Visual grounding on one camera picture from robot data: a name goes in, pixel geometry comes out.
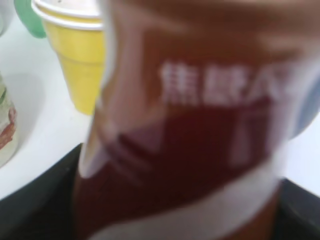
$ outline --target white cup lid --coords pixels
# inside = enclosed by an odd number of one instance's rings
[[[53,12],[75,17],[100,15],[96,0],[35,0],[35,3]]]
[[[65,28],[87,30],[87,31],[101,31],[103,29],[103,24],[101,22],[76,22],[72,20],[61,19],[58,17],[51,16],[43,11],[41,11],[37,5],[34,3],[35,0],[31,2],[31,7],[33,11],[40,16],[43,20],[46,20],[55,25],[59,25]]]

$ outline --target drink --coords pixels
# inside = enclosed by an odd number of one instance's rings
[[[111,1],[116,67],[80,158],[80,240],[268,239],[318,52],[316,3],[294,2]]]

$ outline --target yellow cup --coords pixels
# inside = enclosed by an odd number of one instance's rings
[[[63,16],[40,9],[47,38],[56,51],[76,109],[91,115],[105,67],[105,39],[99,19]]]

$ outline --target cup rim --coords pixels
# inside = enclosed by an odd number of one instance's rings
[[[87,30],[87,31],[101,31],[103,29],[102,23],[88,23],[88,22],[76,22],[65,19],[60,19],[54,16],[51,16],[43,11],[41,11],[35,4],[35,0],[31,1],[31,7],[33,11],[40,16],[43,20],[46,20],[50,23],[69,28],[69,29],[78,29],[78,30]]]
[[[80,10],[72,10],[72,9],[67,9],[59,6],[54,6],[49,3],[43,2],[42,0],[34,0],[35,4],[47,9],[49,11],[52,11],[57,14],[62,14],[70,17],[78,17],[78,18],[86,18],[86,19],[96,19],[100,17],[100,13],[88,13]]]

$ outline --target chinese characters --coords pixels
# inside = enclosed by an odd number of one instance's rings
[[[235,107],[263,97],[277,101],[295,90],[288,82],[294,66],[293,62],[273,63],[253,71],[243,65],[211,64],[203,69],[166,61],[159,74],[161,98],[167,104],[194,107]]]

